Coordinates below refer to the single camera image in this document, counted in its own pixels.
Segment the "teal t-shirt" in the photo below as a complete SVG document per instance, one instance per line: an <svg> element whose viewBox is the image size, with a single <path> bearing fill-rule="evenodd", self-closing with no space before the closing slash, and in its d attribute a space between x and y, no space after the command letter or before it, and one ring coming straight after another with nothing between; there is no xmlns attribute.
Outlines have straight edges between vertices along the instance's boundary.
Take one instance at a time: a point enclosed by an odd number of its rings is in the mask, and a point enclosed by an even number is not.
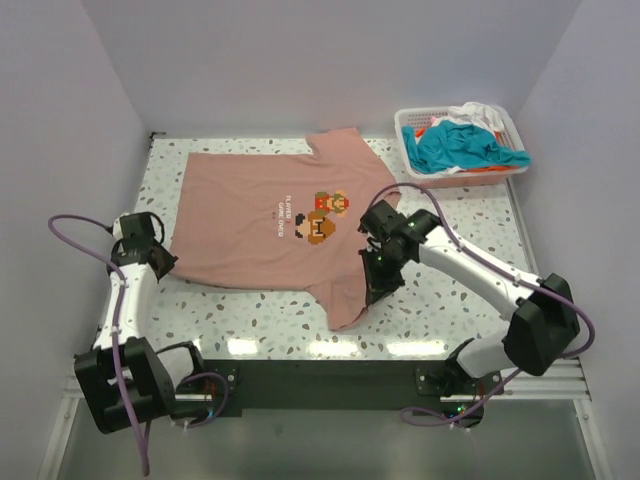
<svg viewBox="0 0 640 480"><path fill-rule="evenodd" d="M403 126L401 133L411 168L422 174L491 165L524 168L532 161L526 151L503 146L492 133L474 125L443 121L420 137L412 126Z"/></svg>

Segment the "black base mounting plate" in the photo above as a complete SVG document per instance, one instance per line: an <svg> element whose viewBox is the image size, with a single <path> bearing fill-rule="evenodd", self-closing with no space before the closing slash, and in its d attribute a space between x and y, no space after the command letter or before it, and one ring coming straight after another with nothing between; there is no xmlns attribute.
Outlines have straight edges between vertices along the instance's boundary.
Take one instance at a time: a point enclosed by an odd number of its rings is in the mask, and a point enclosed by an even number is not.
<svg viewBox="0 0 640 480"><path fill-rule="evenodd" d="M445 377L431 360L207 360L205 378L177 387L177 416L202 421L240 417L246 410L397 411L428 409L445 417L465 412L491 391L504 392L502 375Z"/></svg>

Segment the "pink printed t-shirt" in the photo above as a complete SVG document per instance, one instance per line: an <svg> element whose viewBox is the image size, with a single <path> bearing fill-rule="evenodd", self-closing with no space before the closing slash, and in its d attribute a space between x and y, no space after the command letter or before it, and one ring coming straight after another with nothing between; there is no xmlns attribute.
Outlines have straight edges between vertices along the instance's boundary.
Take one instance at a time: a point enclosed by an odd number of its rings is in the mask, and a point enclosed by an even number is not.
<svg viewBox="0 0 640 480"><path fill-rule="evenodd" d="M341 330L366 309L360 218L395 179L355 129L307 143L308 154L190 154L172 273L229 289L307 291Z"/></svg>

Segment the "white t-shirt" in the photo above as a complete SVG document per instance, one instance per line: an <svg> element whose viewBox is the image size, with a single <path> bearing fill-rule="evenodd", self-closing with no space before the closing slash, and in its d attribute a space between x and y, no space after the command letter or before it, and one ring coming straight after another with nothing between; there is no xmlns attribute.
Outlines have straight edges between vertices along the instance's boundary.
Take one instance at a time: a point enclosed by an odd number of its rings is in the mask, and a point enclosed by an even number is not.
<svg viewBox="0 0 640 480"><path fill-rule="evenodd" d="M438 126L443 121L457 125L474 125L493 134L505 130L500 112L490 105L479 102L466 102L460 106L450 106L445 115L431 118L431 126Z"/></svg>

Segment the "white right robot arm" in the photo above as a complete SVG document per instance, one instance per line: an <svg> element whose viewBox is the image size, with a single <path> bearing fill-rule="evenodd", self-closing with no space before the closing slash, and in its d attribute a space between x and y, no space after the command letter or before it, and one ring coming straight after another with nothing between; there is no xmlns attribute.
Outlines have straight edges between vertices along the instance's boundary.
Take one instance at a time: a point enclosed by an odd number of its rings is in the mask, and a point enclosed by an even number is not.
<svg viewBox="0 0 640 480"><path fill-rule="evenodd" d="M501 333L464 341L427 373L444 396L469 392L481 378L510 367L541 376L580 331L564 278L552 274L540 279L511 267L453 234L427 210L405 216L380 201L361 217L359 230L370 244L359 253L367 305L404 286L401 271L415 262L466 286L508 321Z"/></svg>

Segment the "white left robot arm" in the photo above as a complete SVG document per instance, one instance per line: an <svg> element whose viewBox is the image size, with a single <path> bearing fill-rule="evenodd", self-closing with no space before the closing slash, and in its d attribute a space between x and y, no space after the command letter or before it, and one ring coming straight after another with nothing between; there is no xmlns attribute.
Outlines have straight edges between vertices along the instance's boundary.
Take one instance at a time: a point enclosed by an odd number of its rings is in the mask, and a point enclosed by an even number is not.
<svg viewBox="0 0 640 480"><path fill-rule="evenodd" d="M175 417L176 390L200 390L207 368L191 341L159 350L146 338L150 306L159 281L177 257L164 246L164 224L152 212L120 216L108 231L115 238L107 267L111 292L105 321L89 350L76 357L74 373L98 430L131 426L118 386L124 380L137 419L146 423Z"/></svg>

